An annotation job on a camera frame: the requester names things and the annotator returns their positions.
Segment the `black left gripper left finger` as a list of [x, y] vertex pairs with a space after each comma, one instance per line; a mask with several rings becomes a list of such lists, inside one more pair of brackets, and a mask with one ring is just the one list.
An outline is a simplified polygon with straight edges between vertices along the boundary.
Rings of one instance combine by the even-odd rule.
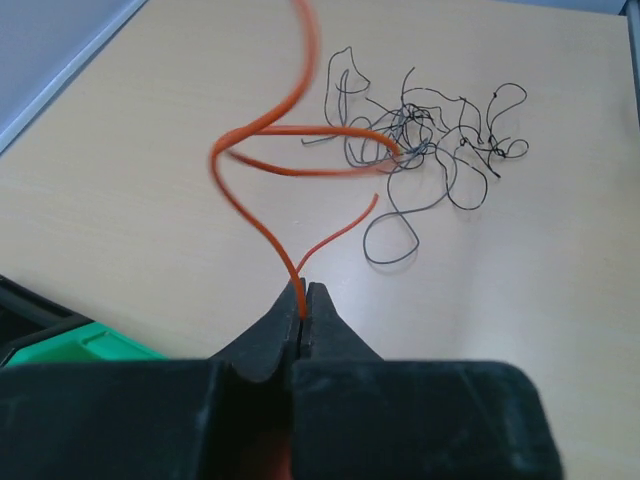
[[289, 281], [269, 310], [211, 359], [226, 362], [245, 381], [267, 382], [296, 359], [300, 327], [296, 291]]

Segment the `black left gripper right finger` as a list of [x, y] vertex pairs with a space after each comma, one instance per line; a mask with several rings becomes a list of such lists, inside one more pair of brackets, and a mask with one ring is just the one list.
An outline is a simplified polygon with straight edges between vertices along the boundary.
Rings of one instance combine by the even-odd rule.
[[327, 287], [311, 282], [306, 293], [307, 316], [300, 322], [298, 358], [377, 361], [379, 356], [338, 314]]

